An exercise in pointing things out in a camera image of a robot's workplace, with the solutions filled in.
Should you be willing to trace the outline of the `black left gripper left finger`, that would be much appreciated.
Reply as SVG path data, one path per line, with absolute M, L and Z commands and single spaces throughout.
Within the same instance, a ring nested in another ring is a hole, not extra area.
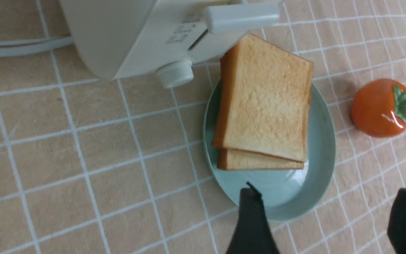
M 279 254 L 261 193 L 250 183 L 240 190 L 238 221 L 228 254 Z

